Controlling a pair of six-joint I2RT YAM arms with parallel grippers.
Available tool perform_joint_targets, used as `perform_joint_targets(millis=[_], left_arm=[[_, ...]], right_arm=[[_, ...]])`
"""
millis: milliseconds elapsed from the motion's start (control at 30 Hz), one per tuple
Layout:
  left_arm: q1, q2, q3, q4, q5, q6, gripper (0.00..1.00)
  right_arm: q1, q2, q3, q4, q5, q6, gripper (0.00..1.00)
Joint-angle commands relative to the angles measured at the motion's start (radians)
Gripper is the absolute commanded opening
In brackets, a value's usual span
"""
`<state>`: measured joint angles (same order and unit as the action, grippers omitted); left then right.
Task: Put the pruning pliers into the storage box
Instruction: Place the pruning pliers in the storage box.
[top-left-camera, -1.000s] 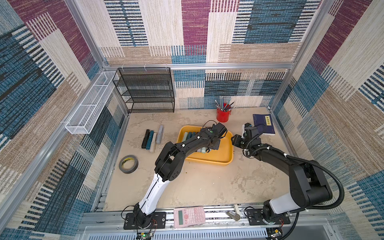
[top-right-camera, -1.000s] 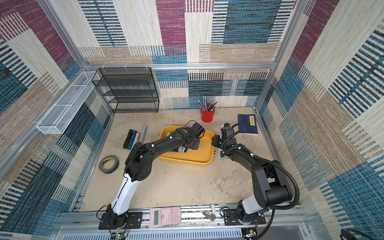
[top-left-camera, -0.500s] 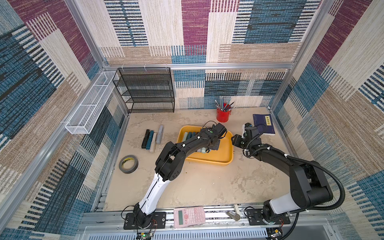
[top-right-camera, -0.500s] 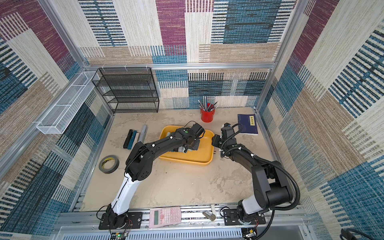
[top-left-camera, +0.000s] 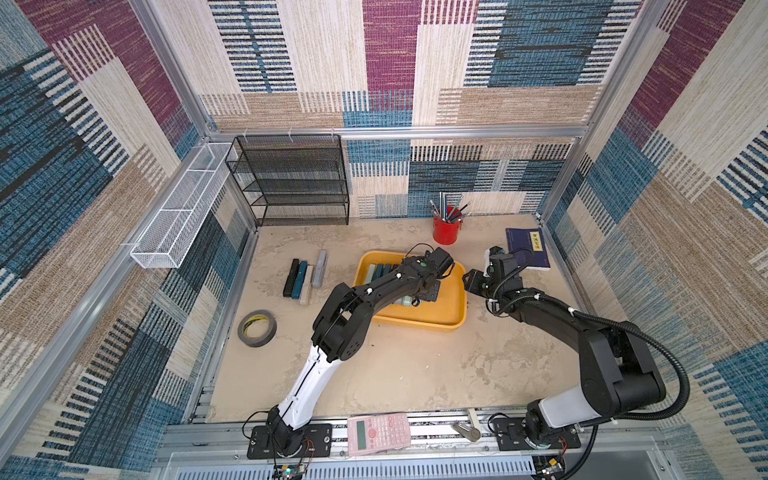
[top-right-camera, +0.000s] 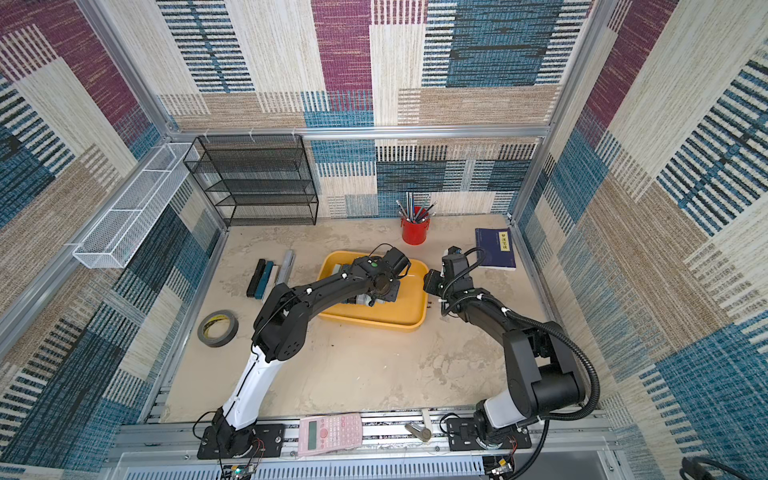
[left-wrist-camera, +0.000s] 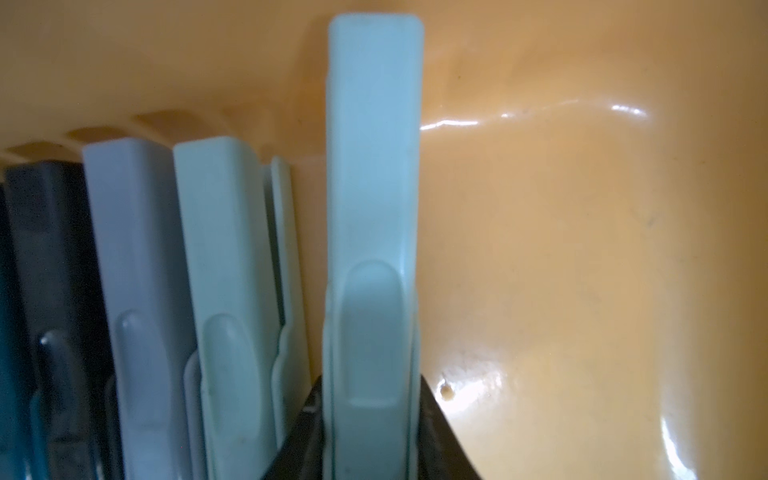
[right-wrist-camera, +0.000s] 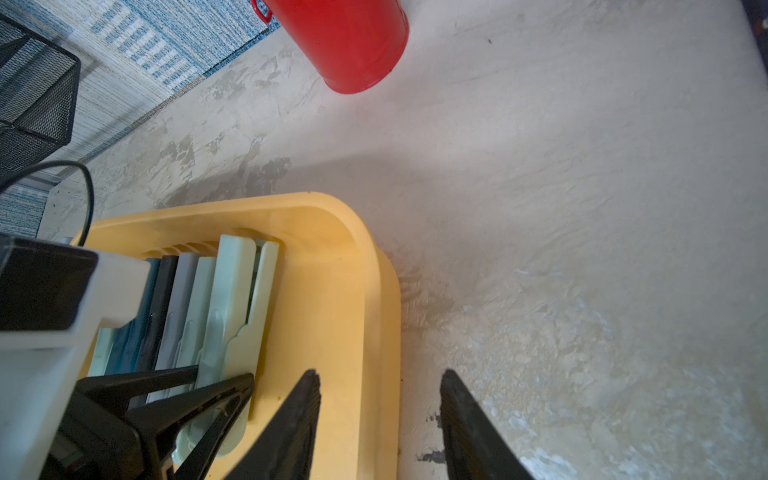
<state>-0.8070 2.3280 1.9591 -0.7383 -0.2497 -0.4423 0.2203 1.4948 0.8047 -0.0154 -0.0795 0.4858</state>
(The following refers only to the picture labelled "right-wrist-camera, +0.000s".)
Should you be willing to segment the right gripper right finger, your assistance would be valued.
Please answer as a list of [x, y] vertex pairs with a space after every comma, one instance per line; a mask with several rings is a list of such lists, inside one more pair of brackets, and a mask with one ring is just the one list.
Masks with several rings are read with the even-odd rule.
[[534, 479], [452, 369], [442, 375], [440, 397], [449, 479]]

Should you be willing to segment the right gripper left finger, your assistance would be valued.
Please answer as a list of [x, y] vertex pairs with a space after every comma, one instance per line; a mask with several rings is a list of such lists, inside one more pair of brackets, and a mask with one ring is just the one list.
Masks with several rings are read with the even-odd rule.
[[309, 479], [320, 407], [320, 377], [310, 369], [227, 479]]

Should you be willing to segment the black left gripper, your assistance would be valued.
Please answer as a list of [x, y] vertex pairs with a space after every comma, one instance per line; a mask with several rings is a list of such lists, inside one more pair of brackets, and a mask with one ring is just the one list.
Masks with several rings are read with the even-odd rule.
[[[79, 380], [41, 479], [204, 479], [255, 385], [251, 373], [128, 410], [134, 397], [194, 383], [197, 365]], [[188, 424], [214, 418], [179, 467], [167, 464]]]

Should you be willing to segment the black pruning pliers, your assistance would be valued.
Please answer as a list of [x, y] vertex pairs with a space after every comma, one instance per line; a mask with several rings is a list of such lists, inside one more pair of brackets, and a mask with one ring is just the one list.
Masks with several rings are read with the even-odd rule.
[[146, 373], [155, 370], [178, 260], [178, 256], [171, 255], [163, 256], [160, 259], [149, 307], [147, 326], [145, 327], [137, 357], [136, 373]]

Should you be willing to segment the yellow plastic storage tray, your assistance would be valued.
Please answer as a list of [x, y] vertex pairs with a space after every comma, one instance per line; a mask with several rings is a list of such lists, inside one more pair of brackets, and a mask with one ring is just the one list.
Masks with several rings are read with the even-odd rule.
[[303, 373], [320, 378], [315, 479], [393, 479], [398, 468], [401, 296], [397, 275], [342, 201], [300, 192], [100, 220], [90, 249], [135, 258], [210, 253], [223, 235], [280, 244], [244, 437], [209, 472], [222, 479]]

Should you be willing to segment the grey pruning pliers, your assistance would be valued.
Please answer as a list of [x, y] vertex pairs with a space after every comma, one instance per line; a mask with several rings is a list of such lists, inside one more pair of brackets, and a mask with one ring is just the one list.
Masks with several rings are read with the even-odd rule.
[[182, 335], [197, 263], [200, 259], [200, 255], [196, 253], [183, 253], [178, 257], [155, 370], [166, 370], [174, 367], [173, 363]]

